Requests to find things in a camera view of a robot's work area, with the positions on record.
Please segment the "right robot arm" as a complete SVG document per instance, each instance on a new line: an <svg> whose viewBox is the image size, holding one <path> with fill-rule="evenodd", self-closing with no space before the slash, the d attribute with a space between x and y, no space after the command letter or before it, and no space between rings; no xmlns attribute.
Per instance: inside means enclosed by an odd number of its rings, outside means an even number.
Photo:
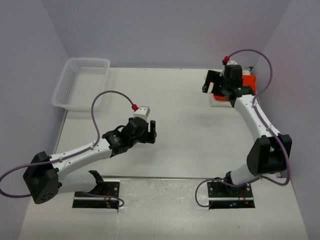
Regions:
<svg viewBox="0 0 320 240"><path fill-rule="evenodd" d="M269 180L270 174L289 171L289 156L292 138L281 134L263 113L255 91L243 84L243 70L238 64L226 64L224 70L207 72L203 93L224 97L243 118L252 138L246 163L228 172L223 179L215 181L223 184L223 191L233 197L241 191L241 187L260 179Z"/></svg>

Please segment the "orange t-shirt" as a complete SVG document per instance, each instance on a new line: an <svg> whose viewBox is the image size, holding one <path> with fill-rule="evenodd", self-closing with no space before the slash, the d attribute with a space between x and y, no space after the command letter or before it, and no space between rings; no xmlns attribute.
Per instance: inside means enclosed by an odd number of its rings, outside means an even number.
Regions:
<svg viewBox="0 0 320 240"><path fill-rule="evenodd" d="M243 86L251 87L253 92L256 93L256 76L255 75L243 75ZM218 96L216 94L212 95L213 99L220 102L226 102L227 99L223 96Z"/></svg>

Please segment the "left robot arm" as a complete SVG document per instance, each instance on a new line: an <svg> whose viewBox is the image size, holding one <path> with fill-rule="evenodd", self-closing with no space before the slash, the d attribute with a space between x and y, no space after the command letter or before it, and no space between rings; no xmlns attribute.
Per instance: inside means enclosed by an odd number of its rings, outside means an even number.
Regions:
<svg viewBox="0 0 320 240"><path fill-rule="evenodd" d="M96 170L83 174L75 171L100 160L126 153L137 143L156 142L156 121L131 117L126 125L108 131L97 142L74 150L47 155L37 153L23 174L23 180L35 204L43 204L58 194L83 192L97 197L103 193L104 184Z"/></svg>

